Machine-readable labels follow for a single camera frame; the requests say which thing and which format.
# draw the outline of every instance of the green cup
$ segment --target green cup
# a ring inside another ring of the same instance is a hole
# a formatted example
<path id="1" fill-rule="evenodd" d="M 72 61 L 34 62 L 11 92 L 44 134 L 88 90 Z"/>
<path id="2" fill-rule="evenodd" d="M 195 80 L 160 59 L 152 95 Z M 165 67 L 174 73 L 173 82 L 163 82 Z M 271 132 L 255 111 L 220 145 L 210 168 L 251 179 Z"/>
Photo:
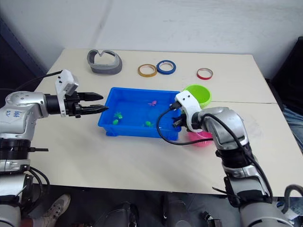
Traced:
<path id="1" fill-rule="evenodd" d="M 199 84 L 189 85 L 184 90 L 189 91 L 198 100 L 201 109 L 206 107 L 212 100 L 212 93 L 206 87 Z"/>

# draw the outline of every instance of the shoe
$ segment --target shoe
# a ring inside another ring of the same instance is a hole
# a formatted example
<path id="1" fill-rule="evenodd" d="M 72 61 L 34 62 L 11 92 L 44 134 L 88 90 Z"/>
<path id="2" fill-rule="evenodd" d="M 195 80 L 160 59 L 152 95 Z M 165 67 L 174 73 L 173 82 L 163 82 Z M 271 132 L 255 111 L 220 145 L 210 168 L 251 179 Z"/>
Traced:
<path id="1" fill-rule="evenodd" d="M 57 219 L 67 210 L 70 202 L 71 196 L 69 194 L 60 196 L 42 216 L 43 225 L 41 227 L 54 227 Z"/>

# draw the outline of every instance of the blue tape roll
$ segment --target blue tape roll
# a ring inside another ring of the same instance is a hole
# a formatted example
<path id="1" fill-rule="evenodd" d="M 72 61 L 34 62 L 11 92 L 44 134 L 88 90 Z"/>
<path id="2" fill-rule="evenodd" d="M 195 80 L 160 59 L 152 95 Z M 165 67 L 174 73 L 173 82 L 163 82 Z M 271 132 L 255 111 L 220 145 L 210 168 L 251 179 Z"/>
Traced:
<path id="1" fill-rule="evenodd" d="M 171 65 L 171 66 L 172 66 L 172 69 L 169 70 L 169 71 L 162 70 L 162 69 L 160 69 L 160 66 L 161 66 L 162 64 Z M 175 65 L 175 63 L 173 63 L 173 62 L 170 61 L 170 60 L 162 60 L 162 61 L 160 61 L 160 62 L 157 64 L 157 71 L 158 71 L 159 73 L 161 73 L 161 74 L 169 75 L 169 74 L 171 74 L 171 73 L 173 73 L 173 72 L 176 71 L 176 65 Z"/>

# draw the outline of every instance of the small green figure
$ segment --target small green figure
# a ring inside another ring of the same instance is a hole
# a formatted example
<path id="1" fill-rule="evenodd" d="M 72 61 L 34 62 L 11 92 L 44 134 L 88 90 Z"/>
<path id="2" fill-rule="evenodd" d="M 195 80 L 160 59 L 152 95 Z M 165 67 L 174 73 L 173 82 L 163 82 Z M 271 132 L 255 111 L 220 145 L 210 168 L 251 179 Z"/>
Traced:
<path id="1" fill-rule="evenodd" d="M 121 120 L 123 118 L 121 112 L 116 112 L 114 117 L 118 118 L 119 120 Z"/>
<path id="2" fill-rule="evenodd" d="M 153 124 L 152 124 L 151 122 L 149 122 L 149 121 L 146 121 L 146 122 L 145 122 L 145 125 L 146 125 L 147 127 L 150 127 L 150 128 L 153 126 Z"/>
<path id="3" fill-rule="evenodd" d="M 117 125 L 119 123 L 118 119 L 113 120 L 113 125 Z"/>

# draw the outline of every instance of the blue plastic tray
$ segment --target blue plastic tray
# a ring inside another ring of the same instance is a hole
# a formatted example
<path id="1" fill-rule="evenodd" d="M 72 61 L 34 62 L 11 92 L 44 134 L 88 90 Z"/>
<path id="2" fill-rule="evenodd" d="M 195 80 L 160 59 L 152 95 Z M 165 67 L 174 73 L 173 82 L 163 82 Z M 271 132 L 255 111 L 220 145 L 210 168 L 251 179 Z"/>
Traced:
<path id="1" fill-rule="evenodd" d="M 106 106 L 108 110 L 102 113 L 98 126 L 103 127 L 107 136 L 140 136 L 160 138 L 156 130 L 156 121 L 161 113 L 175 102 L 178 91 L 144 90 L 133 88 L 111 88 Z M 148 103 L 157 101 L 155 106 Z M 116 113 L 121 113 L 123 118 L 117 125 L 113 121 L 118 119 Z M 173 128 L 172 117 L 180 116 L 180 110 L 170 111 L 160 121 L 163 135 L 169 140 L 177 140 L 180 127 Z"/>

